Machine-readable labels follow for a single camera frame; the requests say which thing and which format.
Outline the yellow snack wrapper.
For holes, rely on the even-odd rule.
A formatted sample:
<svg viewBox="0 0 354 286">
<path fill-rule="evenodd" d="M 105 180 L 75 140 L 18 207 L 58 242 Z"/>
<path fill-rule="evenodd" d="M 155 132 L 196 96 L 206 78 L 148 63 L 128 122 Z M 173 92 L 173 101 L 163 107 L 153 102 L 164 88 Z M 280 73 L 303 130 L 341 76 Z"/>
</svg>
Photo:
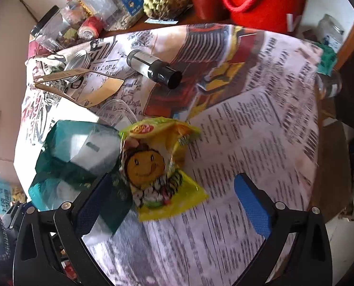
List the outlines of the yellow snack wrapper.
<svg viewBox="0 0 354 286">
<path fill-rule="evenodd" d="M 208 198 L 183 171 L 197 127 L 177 119 L 143 119 L 120 131 L 120 173 L 130 187 L 140 221 L 171 218 Z"/>
</svg>

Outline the clear plastic container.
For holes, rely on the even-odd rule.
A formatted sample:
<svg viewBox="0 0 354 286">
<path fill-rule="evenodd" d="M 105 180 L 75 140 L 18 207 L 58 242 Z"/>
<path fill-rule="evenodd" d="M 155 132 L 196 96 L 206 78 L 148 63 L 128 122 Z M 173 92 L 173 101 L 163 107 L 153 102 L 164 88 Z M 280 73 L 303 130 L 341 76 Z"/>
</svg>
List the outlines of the clear plastic container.
<svg viewBox="0 0 354 286">
<path fill-rule="evenodd" d="M 106 124 L 116 127 L 123 124 L 125 127 L 137 121 L 135 114 L 129 106 L 121 99 L 107 101 L 96 114 Z"/>
</svg>

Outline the teal plastic bag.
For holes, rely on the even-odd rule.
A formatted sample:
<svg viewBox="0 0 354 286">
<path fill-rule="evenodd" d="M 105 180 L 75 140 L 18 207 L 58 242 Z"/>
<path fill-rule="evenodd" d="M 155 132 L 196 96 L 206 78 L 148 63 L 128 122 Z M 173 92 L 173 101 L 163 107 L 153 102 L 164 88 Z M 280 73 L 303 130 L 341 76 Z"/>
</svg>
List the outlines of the teal plastic bag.
<svg viewBox="0 0 354 286">
<path fill-rule="evenodd" d="M 93 230 L 115 233 L 132 206 L 130 189 L 120 172 L 121 139 L 114 127 L 86 121 L 59 120 L 48 133 L 29 188 L 40 211 L 73 201 L 103 174 L 112 177 Z"/>
</svg>

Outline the printed newspaper tablecloth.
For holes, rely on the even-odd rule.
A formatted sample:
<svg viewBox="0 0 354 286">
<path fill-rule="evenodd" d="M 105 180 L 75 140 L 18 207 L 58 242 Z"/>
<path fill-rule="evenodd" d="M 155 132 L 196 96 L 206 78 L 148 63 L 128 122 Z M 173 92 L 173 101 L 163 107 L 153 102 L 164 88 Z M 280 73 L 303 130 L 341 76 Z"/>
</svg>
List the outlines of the printed newspaper tablecloth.
<svg viewBox="0 0 354 286">
<path fill-rule="evenodd" d="M 183 78 L 170 90 L 127 65 L 132 50 L 158 57 Z M 116 93 L 137 119 L 169 117 L 200 129 L 184 171 L 208 193 L 178 216 L 140 222 L 130 212 L 116 234 L 91 246 L 116 285 L 229 285 L 261 245 L 232 194 L 246 172 L 274 200 L 305 209 L 316 175 L 318 109 L 315 77 L 321 48 L 275 32 L 234 25 L 180 25 L 90 41 L 56 56 L 27 59 L 26 92 L 14 167 L 25 190 L 46 135 L 60 119 L 90 121 L 107 102 L 84 110 L 34 86 L 64 71 L 80 50 L 88 70 L 121 78 Z M 87 73 L 74 83 L 45 83 L 77 101 L 105 77 Z"/>
</svg>

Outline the silver jar lid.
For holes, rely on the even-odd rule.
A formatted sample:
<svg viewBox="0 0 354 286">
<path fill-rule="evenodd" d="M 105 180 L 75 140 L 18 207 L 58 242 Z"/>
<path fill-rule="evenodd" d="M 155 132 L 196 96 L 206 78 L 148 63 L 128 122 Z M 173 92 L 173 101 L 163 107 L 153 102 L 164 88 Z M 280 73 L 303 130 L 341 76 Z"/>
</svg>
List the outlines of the silver jar lid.
<svg viewBox="0 0 354 286">
<path fill-rule="evenodd" d="M 64 71 L 74 70 L 75 68 L 85 68 L 88 69 L 91 64 L 90 54 L 86 50 L 80 50 L 77 52 L 73 58 L 67 63 Z M 66 77 L 65 81 L 67 83 L 74 83 L 82 77 L 81 74 L 72 77 Z"/>
</svg>

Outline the black and white tube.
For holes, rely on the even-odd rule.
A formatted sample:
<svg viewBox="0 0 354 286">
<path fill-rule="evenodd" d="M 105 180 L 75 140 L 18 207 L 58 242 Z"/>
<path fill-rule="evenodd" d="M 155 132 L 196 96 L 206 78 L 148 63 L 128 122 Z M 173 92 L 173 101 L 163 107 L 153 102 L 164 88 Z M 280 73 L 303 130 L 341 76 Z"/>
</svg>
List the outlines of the black and white tube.
<svg viewBox="0 0 354 286">
<path fill-rule="evenodd" d="M 126 59 L 127 65 L 155 83 L 173 90 L 179 86 L 183 74 L 169 63 L 141 50 L 132 50 Z"/>
</svg>

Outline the black lid plastic jar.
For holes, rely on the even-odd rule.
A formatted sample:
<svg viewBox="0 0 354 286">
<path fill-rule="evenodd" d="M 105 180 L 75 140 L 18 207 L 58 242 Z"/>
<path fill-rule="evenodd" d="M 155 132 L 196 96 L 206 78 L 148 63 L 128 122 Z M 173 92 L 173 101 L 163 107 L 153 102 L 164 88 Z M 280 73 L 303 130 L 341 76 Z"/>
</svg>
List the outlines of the black lid plastic jar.
<svg viewBox="0 0 354 286">
<path fill-rule="evenodd" d="M 66 49 L 77 40 L 77 30 L 67 22 L 56 5 L 39 20 L 30 34 L 50 52 Z"/>
</svg>

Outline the small glass jar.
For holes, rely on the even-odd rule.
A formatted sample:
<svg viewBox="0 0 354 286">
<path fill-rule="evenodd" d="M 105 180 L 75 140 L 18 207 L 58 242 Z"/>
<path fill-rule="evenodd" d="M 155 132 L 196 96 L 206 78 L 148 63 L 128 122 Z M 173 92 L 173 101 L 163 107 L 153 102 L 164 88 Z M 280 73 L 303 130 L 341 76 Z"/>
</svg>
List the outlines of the small glass jar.
<svg viewBox="0 0 354 286">
<path fill-rule="evenodd" d="M 331 15 L 325 14 L 316 27 L 318 41 L 332 48 L 335 53 L 340 50 L 344 41 L 344 28 Z"/>
</svg>

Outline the red thread spool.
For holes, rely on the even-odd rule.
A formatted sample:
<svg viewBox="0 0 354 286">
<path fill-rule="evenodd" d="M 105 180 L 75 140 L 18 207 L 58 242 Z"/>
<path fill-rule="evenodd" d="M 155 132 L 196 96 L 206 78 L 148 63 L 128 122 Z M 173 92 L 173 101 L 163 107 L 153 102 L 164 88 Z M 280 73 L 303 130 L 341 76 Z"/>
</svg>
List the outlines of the red thread spool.
<svg viewBox="0 0 354 286">
<path fill-rule="evenodd" d="M 103 24 L 100 18 L 89 17 L 77 31 L 78 37 L 84 40 L 97 39 L 103 29 Z"/>
</svg>

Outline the red thermos flask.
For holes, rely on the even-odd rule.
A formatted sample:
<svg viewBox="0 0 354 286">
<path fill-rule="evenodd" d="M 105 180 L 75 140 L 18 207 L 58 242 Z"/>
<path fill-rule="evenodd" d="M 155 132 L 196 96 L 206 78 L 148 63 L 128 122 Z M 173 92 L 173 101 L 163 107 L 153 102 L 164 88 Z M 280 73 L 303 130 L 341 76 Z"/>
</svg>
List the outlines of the red thermos flask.
<svg viewBox="0 0 354 286">
<path fill-rule="evenodd" d="M 223 0 L 233 23 L 247 28 L 293 34 L 307 0 Z"/>
</svg>

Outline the green custard apple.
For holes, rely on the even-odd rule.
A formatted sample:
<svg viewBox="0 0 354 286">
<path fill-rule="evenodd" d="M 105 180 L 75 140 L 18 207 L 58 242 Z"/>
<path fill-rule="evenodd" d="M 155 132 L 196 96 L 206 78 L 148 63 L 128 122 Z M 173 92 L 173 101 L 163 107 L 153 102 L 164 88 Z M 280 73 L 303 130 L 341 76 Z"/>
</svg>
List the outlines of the green custard apple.
<svg viewBox="0 0 354 286">
<path fill-rule="evenodd" d="M 151 19 L 169 20 L 178 17 L 190 0 L 143 0 L 144 13 Z"/>
</svg>

